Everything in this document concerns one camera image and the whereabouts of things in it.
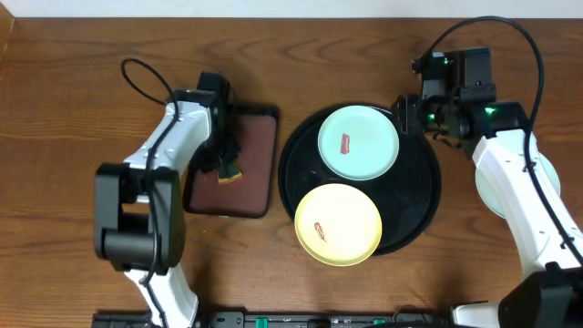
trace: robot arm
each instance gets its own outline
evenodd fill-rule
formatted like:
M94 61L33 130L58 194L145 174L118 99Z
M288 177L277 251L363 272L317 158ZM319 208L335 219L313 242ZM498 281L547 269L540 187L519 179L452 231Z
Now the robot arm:
M453 310L454 322L491 328L563 326L570 314L579 311L580 304L572 302L579 302L583 270L527 171L524 110L516 102L496 102L487 48L433 53L423 61L416 68L422 75L422 94L397 99L396 126L405 134L435 132L435 137L459 140L502 206L523 269L523 282L500 304L458 306ZM583 251L582 233L553 189L532 135L529 150L537 180L560 226L574 248Z
M175 92L179 120L162 139L151 165L161 249L156 274L149 282L154 298L141 283L153 257L151 214L126 213L121 204L152 201L144 188L148 150L170 124L174 105L166 105L159 126L136 153L122 164L103 164L97 170L96 254L138 286L152 312L151 320L158 326L163 323L154 300L164 312L168 327L194 324L199 300L179 263L186 238L179 177L194 156L203 152L207 159L220 155L226 122L232 115L228 108L229 88L220 75L203 73L197 89Z
M524 170L525 132L522 129L499 131L495 138L483 137L472 156L494 188L512 231L522 263L523 279L545 270L547 263L556 262L561 268L577 268L579 263L565 247L557 228L537 195L528 172ZM583 250L583 235L561 198L552 187L540 163L535 138L530 139L530 153L535 161L538 180L563 227L579 250Z

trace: plate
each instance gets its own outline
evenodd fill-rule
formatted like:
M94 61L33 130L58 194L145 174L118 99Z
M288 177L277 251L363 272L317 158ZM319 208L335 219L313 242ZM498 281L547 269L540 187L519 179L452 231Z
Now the plate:
M555 191L560 196L561 184L558 180L557 171L555 170L553 165L550 163L550 161L546 157L543 156L543 154L539 153L539 155L540 155L540 159L541 159L541 162L543 165L543 169L545 169L545 172L547 173L548 178L550 179L550 182L553 185L553 188L555 188ZM498 197L496 196L496 193L494 192L494 188L492 188L492 185L490 185L490 183L486 179L486 176L484 175L484 173L476 170L475 179L476 179L477 193L480 195L480 198L482 199L482 201L497 216L499 216L502 219L505 219L506 216L504 215L504 211L502 210L502 205L500 205L500 201L498 200Z
M305 195L295 212L295 232L315 259L335 266L367 259L381 241L381 215L362 191L340 183Z
M396 160L399 137L393 123L377 109L348 106L324 120L318 150L328 168L339 176L374 179Z

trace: wood grain surface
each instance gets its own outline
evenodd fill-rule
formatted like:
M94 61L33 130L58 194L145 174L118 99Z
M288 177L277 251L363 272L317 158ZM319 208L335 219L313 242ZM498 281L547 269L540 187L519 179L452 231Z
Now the wood grain surface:
M410 60L455 20L435 19L19 19L0 80L0 324L87 327L99 310L144 310L137 288L93 252L93 180L159 123L162 108L119 73L126 56L160 70L174 88L202 70L222 72L249 101L281 108L278 157L292 131L335 103L388 106L418 92ZM583 22L521 21L539 44L546 92L536 126L583 223ZM441 49L492 48L499 99L532 106L535 60L513 29L479 24ZM165 97L147 74L130 71ZM182 263L203 309L387 313L498 301L519 282L504 220L482 204L474 166L432 143L443 178L439 209L404 249L348 268L321 264L297 242L276 182L262 220L187 215Z

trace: black tray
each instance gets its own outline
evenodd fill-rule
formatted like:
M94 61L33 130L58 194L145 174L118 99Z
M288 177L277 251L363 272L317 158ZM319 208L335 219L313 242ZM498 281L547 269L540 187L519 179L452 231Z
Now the black tray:
M318 151L318 132L334 110L352 105L379 110L393 123L387 108L351 103L326 108L293 131L281 153L278 183L283 207L293 220L303 196L328 183L342 183L364 192L376 205L383 221L381 242L373 255L401 249L419 236L435 215L441 196L441 172L424 136L399 133L399 154L381 177L354 181L333 173Z
M228 211L228 210L214 210L214 211L202 211L202 210L194 210L190 207L190 198L192 197L192 185L194 184L194 178L196 176L196 172L199 170L199 163L196 161L197 153L195 152L192 155L192 158L189 162L189 170L186 177L186 183L184 185L184 190L182 192L182 207L188 213L197 213L197 214L208 214L208 215L219 215L219 216L229 216L229 217L238 217L238 218L246 218L246 219L260 219L265 216L267 210L270 206L270 196L271 196L271 184L273 183L273 162L275 161L275 154L277 150L277 141L278 141L278 134L280 132L280 109L274 105L268 104L256 104L250 102L241 102L237 105L237 113L238 114L245 114L245 115L257 115L257 116L271 116L275 118L275 140L273 141L273 155L271 156L271 174L270 174L270 186L269 191L267 193L267 201L265 205L265 211L259 215L249 215L245 212L239 211Z

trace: light blue plate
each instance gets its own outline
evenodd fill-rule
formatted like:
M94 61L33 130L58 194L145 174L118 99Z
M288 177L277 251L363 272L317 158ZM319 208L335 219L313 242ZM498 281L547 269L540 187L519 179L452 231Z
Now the light blue plate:
M399 136L384 114L367 106L334 111L320 127L318 150L334 173L353 180L374 179L393 166Z
M550 163L550 161L548 161L548 159L543 156L543 154L539 155L543 165L543 169L545 169L545 172L547 173L550 182L553 184L553 188L555 188L557 194L560 195L561 184L560 181L558 180L557 171ZM477 193L480 194L480 198L485 203L485 205L499 217L505 219L506 217L504 215L504 212L502 211L502 205L500 205L500 201L498 201L498 198L494 193L494 188L492 188L490 183L488 183L484 173L478 170L476 170L476 187Z

